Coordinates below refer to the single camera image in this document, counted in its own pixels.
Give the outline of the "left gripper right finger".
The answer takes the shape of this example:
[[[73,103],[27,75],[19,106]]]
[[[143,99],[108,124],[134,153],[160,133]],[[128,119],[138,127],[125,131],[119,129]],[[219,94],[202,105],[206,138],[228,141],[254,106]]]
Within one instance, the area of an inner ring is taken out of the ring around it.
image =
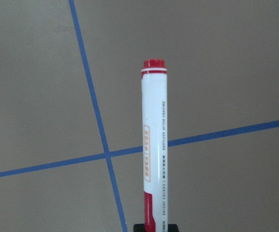
[[[168,224],[168,232],[179,232],[177,224]]]

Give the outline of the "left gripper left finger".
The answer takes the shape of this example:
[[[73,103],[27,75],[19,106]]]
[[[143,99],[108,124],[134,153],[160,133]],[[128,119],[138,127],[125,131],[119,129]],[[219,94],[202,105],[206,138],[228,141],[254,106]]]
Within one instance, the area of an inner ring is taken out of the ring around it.
[[[133,232],[146,232],[144,224],[135,224],[133,226]]]

